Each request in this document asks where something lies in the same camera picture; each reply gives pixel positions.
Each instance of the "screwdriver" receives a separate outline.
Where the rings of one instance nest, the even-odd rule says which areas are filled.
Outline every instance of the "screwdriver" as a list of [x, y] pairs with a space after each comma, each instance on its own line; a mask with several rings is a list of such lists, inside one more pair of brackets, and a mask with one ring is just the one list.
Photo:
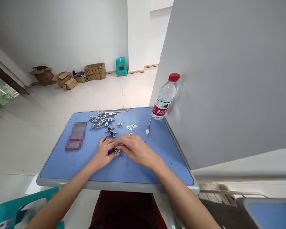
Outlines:
[[146, 129], [146, 133], [145, 133], [146, 137], [148, 137], [148, 134], [149, 134], [149, 127], [150, 127], [150, 122], [151, 121], [152, 121], [152, 117], [150, 118], [149, 125], [148, 125], [148, 127]]

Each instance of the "person's left hand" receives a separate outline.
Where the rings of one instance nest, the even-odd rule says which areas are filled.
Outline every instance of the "person's left hand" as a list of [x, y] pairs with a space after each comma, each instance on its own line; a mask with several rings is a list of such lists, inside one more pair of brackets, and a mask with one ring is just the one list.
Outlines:
[[98, 151], [89, 163], [91, 165], [91, 168], [97, 171], [108, 165], [113, 158], [119, 156], [120, 153], [111, 153], [108, 155], [108, 151], [114, 148], [114, 146], [115, 141], [113, 139], [107, 139], [107, 136], [103, 137], [102, 140], [99, 142]]

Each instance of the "open cardboard box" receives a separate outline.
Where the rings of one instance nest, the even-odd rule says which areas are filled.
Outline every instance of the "open cardboard box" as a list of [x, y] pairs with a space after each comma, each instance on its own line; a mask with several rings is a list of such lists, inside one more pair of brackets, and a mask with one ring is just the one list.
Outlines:
[[55, 80], [58, 85], [63, 88], [65, 83], [72, 78], [72, 75], [70, 72], [61, 72], [53, 77], [53, 80]]
[[106, 77], [105, 63], [86, 65], [85, 73], [88, 80], [103, 80]]
[[48, 68], [47, 66], [39, 66], [34, 67], [34, 71], [30, 72], [30, 75], [35, 76], [35, 78], [41, 83], [41, 85], [51, 85], [55, 84], [56, 82], [53, 80], [53, 73], [51, 71], [51, 68]]
[[65, 85], [63, 85], [63, 88], [64, 89], [67, 89], [67, 90], [71, 90], [72, 88], [74, 88], [76, 85], [78, 85], [78, 82], [76, 81], [76, 79], [74, 78], [71, 78], [69, 79]]
[[76, 74], [75, 76], [74, 76], [74, 79], [76, 79], [76, 81], [78, 82], [78, 83], [85, 83], [85, 82], [87, 82], [86, 81], [86, 79], [87, 79], [87, 76], [86, 76], [86, 73], [84, 73], [82, 76], [77, 76], [78, 74]]

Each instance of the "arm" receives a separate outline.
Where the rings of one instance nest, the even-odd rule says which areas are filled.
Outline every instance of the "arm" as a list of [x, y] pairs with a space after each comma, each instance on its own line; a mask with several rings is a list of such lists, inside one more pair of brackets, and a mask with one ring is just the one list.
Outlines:
[[131, 160], [150, 168], [156, 174], [186, 228], [220, 229], [200, 200], [139, 136], [125, 134], [116, 141], [116, 148], [123, 150]]
[[43, 206], [26, 228], [56, 228], [92, 174], [119, 155], [119, 153], [108, 154], [114, 146], [114, 140], [104, 137], [93, 159]]

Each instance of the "teal chair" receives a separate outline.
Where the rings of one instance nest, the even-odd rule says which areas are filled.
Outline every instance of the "teal chair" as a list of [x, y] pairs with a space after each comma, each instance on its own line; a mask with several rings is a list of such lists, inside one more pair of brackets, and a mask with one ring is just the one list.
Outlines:
[[[53, 195], [58, 191], [59, 191], [59, 188], [57, 187], [51, 188], [48, 190], [37, 192], [32, 195], [24, 196], [24, 197], [0, 204], [0, 223], [7, 223], [9, 226], [7, 226], [6, 228], [13, 229], [16, 224], [21, 222], [23, 215], [27, 211], [27, 209], [25, 210], [22, 210], [22, 209], [27, 204], [32, 203], [42, 198], [46, 198], [48, 202], [53, 197]], [[57, 229], [64, 229], [64, 227], [65, 227], [64, 222], [60, 222]]]
[[126, 68], [125, 57], [117, 58], [117, 77], [119, 77], [119, 74], [127, 75], [127, 68]]

